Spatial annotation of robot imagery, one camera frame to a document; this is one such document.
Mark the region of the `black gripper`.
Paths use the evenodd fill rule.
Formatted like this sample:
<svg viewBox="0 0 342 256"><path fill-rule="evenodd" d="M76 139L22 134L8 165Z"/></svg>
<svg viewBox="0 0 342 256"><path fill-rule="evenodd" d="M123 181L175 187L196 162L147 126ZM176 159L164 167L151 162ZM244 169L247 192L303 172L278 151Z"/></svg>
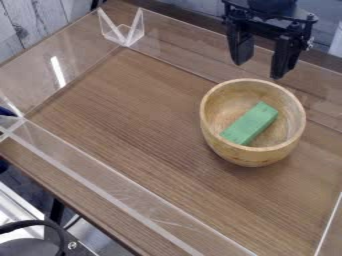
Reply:
<svg viewBox="0 0 342 256"><path fill-rule="evenodd" d="M312 47L318 16L302 9L298 0L222 0L227 41L236 65L254 56L254 35L275 40L270 77L280 79L296 65L300 51Z"/></svg>

